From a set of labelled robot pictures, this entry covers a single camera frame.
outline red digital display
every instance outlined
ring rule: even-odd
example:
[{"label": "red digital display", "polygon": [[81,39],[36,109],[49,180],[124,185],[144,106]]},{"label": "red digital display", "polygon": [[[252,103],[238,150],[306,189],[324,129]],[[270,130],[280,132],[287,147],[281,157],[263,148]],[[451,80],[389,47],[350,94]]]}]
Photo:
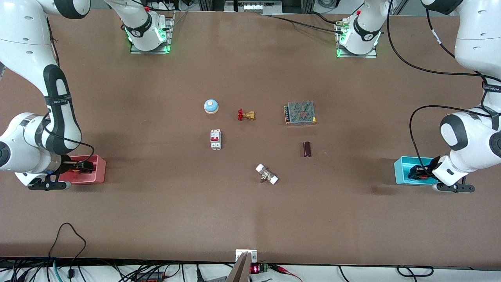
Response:
[{"label": "red digital display", "polygon": [[259,273],[259,266],[253,265],[250,267],[250,273],[251,274],[258,274]]}]

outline mounting plate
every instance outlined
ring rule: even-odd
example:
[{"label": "mounting plate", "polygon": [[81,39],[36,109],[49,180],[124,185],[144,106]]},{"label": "mounting plate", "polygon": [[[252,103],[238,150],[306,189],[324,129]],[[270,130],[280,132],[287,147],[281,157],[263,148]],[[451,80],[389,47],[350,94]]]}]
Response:
[{"label": "mounting plate", "polygon": [[237,250],[235,250],[235,261],[238,260],[238,258],[240,257],[240,255],[243,252],[250,252],[251,253],[251,255],[252,255],[252,263],[255,263],[255,262],[258,261],[258,251],[257,250],[247,250],[247,249],[237,249]]}]

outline metal stand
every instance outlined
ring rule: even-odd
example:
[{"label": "metal stand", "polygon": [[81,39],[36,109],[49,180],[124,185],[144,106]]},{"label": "metal stand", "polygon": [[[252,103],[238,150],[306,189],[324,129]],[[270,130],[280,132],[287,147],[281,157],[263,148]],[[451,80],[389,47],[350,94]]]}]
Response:
[{"label": "metal stand", "polygon": [[251,264],[257,262],[256,250],[236,250],[237,260],[228,275],[226,282],[249,282],[251,280]]}]

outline red wire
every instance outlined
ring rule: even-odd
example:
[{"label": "red wire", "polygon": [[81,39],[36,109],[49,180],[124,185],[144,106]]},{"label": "red wire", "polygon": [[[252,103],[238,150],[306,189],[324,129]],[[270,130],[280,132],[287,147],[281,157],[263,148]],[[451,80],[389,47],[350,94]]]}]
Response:
[{"label": "red wire", "polygon": [[291,275],[291,276],[294,276],[294,277],[296,277],[297,279],[299,279],[299,281],[303,282],[303,280],[302,280],[301,278],[299,278],[299,276],[297,276],[297,275],[295,275],[295,274],[292,274],[292,273],[290,273],[290,272],[289,272],[289,273],[286,273],[286,274]]},{"label": "red wire", "polygon": [[282,273],[282,274],[286,274],[286,275],[290,275],[290,276],[294,276],[296,277],[297,279],[299,279],[299,281],[303,282],[303,280],[301,278],[299,278],[299,276],[295,275],[295,274],[292,274],[290,271],[288,271],[287,269],[279,266],[278,267],[278,271],[279,273]]}]

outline blue bin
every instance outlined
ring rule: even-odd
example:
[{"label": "blue bin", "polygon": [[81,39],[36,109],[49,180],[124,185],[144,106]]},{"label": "blue bin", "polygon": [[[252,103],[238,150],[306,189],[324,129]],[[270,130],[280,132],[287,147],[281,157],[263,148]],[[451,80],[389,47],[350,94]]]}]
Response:
[{"label": "blue bin", "polygon": [[[429,165],[432,159],[433,158],[421,157],[421,160],[423,161],[423,164],[425,166]],[[431,177],[428,177],[428,179],[423,179],[423,180],[409,179],[410,169],[416,165],[419,166],[421,165],[418,157],[406,157],[406,156],[400,157],[393,165],[395,168],[395,181],[397,182],[397,184],[433,185],[438,182],[437,179]]]}]

